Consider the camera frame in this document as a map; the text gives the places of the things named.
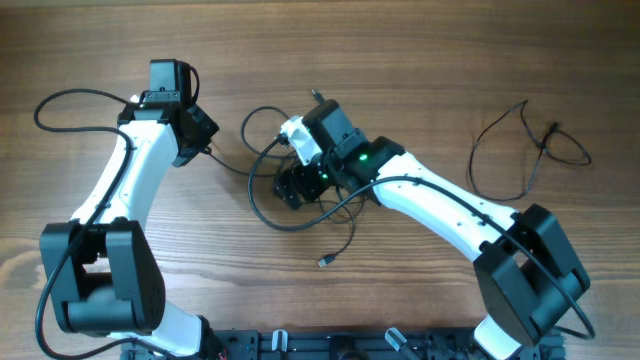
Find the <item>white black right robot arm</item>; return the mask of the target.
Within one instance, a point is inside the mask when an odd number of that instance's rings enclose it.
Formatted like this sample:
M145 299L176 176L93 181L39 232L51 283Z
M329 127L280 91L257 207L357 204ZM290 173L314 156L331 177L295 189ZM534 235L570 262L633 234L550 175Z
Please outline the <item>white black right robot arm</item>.
M472 264L486 317L473 332L482 353L507 359L541 343L589 289L590 278L558 219L479 198L386 137L368 140L334 100L281 125L298 163L276 193L293 209L330 187L364 195L442 237Z

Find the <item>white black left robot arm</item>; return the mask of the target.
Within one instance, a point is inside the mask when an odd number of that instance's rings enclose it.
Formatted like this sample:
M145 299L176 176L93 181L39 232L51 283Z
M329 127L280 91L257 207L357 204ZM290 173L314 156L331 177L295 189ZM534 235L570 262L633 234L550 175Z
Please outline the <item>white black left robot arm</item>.
M208 322L166 299L144 229L159 185L210 143L217 125L197 105L125 106L114 152L90 197L66 223L47 225L40 253L60 329L109 337L169 359L208 359L220 344Z

